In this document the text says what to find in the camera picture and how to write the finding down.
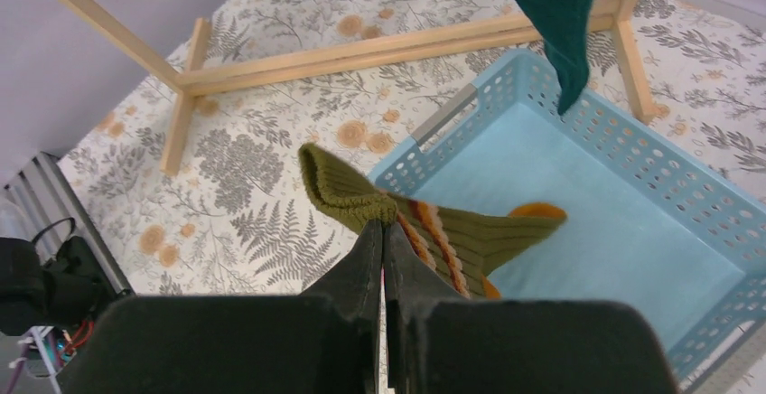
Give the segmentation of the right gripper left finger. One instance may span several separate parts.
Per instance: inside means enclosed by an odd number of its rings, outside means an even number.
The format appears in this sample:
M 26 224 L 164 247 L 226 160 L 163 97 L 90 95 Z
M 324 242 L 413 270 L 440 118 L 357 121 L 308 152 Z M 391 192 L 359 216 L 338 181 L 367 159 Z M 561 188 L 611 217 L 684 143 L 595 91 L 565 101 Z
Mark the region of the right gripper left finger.
M 112 304 L 66 393 L 374 393 L 384 228 L 297 295 L 139 295 Z

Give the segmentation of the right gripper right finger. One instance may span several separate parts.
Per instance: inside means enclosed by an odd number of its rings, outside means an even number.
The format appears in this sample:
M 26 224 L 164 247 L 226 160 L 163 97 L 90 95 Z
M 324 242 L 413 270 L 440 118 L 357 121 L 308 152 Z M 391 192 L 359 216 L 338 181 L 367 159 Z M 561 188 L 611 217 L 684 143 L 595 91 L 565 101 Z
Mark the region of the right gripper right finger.
M 603 300 L 468 299 L 385 228 L 388 384 L 397 393 L 674 393 L 659 341 Z

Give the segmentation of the olive orange sock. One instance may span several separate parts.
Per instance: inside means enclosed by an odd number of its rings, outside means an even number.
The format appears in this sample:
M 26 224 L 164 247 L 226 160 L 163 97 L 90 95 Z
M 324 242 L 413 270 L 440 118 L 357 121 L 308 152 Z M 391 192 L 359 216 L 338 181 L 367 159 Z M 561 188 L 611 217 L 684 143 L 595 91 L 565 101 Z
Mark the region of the olive orange sock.
M 379 189 L 316 144 L 302 145 L 298 158 L 307 196 L 318 211 L 355 233 L 370 220 L 399 225 L 415 255 L 467 298 L 500 297 L 490 274 L 567 220 L 564 210 L 545 202 L 490 216 L 409 199 Z

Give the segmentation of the dark teal sock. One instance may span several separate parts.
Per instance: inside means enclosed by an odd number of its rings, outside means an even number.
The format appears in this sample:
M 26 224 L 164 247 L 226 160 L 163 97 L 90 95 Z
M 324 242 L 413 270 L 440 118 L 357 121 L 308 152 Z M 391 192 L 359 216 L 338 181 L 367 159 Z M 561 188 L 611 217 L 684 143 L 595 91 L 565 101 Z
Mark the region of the dark teal sock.
M 557 114 L 580 98 L 590 77 L 587 35 L 593 0 L 515 0 L 540 33 L 560 87 Z

